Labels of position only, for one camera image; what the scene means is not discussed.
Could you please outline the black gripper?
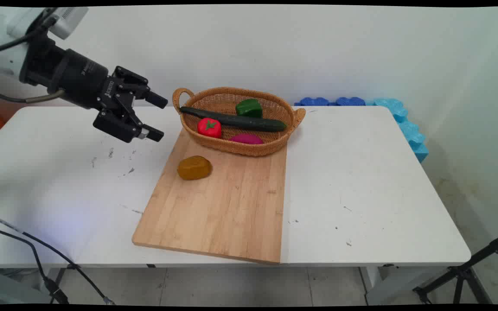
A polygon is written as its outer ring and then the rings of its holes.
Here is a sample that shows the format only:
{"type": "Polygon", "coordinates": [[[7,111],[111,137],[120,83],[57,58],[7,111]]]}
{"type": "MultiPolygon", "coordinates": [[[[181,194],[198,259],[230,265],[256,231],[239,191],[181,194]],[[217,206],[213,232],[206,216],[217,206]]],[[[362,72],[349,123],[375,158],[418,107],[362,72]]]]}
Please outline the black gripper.
{"type": "Polygon", "coordinates": [[[62,90],[63,100],[98,110],[93,122],[96,129],[125,143],[135,138],[159,142],[164,137],[164,132],[142,122],[133,109],[136,100],[145,100],[161,109],[168,104],[166,98],[151,90],[145,77],[117,66],[112,74],[117,90],[131,95],[102,96],[109,79],[106,67],[72,49],[55,48],[54,52],[54,92],[62,90]]]}

